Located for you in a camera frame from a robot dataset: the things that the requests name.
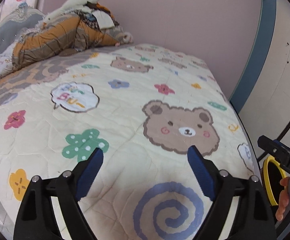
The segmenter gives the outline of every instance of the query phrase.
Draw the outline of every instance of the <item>yellow flower print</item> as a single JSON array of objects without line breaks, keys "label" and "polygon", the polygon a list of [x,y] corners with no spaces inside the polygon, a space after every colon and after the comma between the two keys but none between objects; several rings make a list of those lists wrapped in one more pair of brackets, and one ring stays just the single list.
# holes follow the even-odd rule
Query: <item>yellow flower print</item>
[{"label": "yellow flower print", "polygon": [[15,173],[9,176],[9,185],[11,186],[14,196],[17,200],[22,201],[26,189],[29,185],[29,180],[23,169],[18,169]]},{"label": "yellow flower print", "polygon": [[201,86],[198,83],[192,84],[192,87],[197,88],[197,89],[201,89]]},{"label": "yellow flower print", "polygon": [[92,54],[90,55],[90,58],[97,57],[98,55],[99,55],[98,52],[94,52],[94,53],[92,53]]}]

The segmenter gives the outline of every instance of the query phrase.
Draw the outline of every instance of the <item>blue flower print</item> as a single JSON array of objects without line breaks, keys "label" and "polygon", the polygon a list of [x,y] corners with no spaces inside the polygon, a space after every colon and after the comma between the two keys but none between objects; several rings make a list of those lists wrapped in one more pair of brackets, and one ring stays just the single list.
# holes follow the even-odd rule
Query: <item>blue flower print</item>
[{"label": "blue flower print", "polygon": [[128,88],[129,83],[128,82],[123,82],[117,79],[114,79],[113,81],[108,82],[108,84],[113,88],[113,89],[119,89],[119,88]]},{"label": "blue flower print", "polygon": [[203,76],[197,75],[197,77],[199,77],[201,80],[207,81],[207,78],[205,78]]}]

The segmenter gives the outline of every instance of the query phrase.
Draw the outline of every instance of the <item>screw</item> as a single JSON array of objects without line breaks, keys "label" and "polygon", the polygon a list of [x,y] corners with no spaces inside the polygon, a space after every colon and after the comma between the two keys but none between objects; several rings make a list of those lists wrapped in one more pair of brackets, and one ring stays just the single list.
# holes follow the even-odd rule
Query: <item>screw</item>
[{"label": "screw", "polygon": [[71,171],[64,171],[63,172],[63,177],[68,178],[70,175],[72,175]]},{"label": "screw", "polygon": [[220,175],[225,178],[228,176],[228,172],[226,170],[221,170]]},{"label": "screw", "polygon": [[257,176],[253,175],[251,176],[251,180],[254,182],[258,182],[260,179]]},{"label": "screw", "polygon": [[35,175],[33,178],[32,178],[32,182],[38,182],[40,179],[40,177],[38,175]]}]

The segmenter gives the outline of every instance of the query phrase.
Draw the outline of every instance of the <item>bear face print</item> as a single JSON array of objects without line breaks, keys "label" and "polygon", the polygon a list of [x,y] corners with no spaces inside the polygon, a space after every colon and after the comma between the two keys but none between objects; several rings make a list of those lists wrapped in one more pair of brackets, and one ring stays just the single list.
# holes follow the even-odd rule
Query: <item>bear face print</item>
[{"label": "bear face print", "polygon": [[141,46],[135,46],[135,49],[143,50],[143,51],[148,51],[148,52],[155,52],[155,49],[152,49],[152,48],[143,48]]},{"label": "bear face print", "polygon": [[144,65],[141,62],[128,60],[124,57],[116,57],[110,64],[112,67],[119,68],[130,72],[148,72],[150,69],[154,69],[153,66]]},{"label": "bear face print", "polygon": [[142,110],[147,116],[143,124],[144,136],[152,144],[179,154],[186,154],[188,148],[195,145],[203,156],[218,149],[220,137],[206,109],[189,110],[152,100]]},{"label": "bear face print", "polygon": [[178,63],[176,61],[173,61],[171,59],[168,59],[168,58],[161,58],[161,59],[158,59],[159,61],[161,62],[164,62],[164,63],[167,63],[167,64],[170,64],[170,65],[173,65],[179,69],[182,69],[182,68],[187,68],[185,65],[181,64],[181,63]]}]

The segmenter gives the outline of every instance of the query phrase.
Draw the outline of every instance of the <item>blue spiral print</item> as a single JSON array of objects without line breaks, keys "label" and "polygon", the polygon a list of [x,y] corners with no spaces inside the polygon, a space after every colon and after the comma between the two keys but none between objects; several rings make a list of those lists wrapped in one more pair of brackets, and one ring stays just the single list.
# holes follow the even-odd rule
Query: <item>blue spiral print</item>
[{"label": "blue spiral print", "polygon": [[185,240],[187,239],[190,235],[195,233],[197,230],[198,226],[202,222],[202,217],[204,214],[204,205],[203,201],[200,199],[200,197],[194,192],[193,189],[189,187],[184,187],[181,183],[176,183],[176,182],[165,182],[161,184],[157,184],[151,189],[149,189],[141,198],[139,201],[138,205],[136,206],[133,214],[133,220],[134,220],[134,229],[137,233],[137,235],[142,239],[142,240],[148,240],[146,235],[142,232],[141,229],[141,216],[143,213],[143,209],[145,205],[155,196],[165,193],[165,192],[175,192],[180,195],[185,196],[188,198],[192,204],[195,206],[195,218],[189,225],[189,227],[181,232],[170,234],[166,233],[163,231],[159,225],[157,224],[157,217],[159,212],[166,208],[176,208],[180,215],[176,219],[172,218],[167,218],[165,219],[165,224],[168,227],[171,228],[178,228],[180,227],[185,220],[189,217],[189,210],[187,207],[185,207],[182,203],[180,203],[176,199],[169,199],[166,201],[161,202],[154,208],[153,212],[153,224],[154,228],[157,232],[157,234],[164,240]]}]

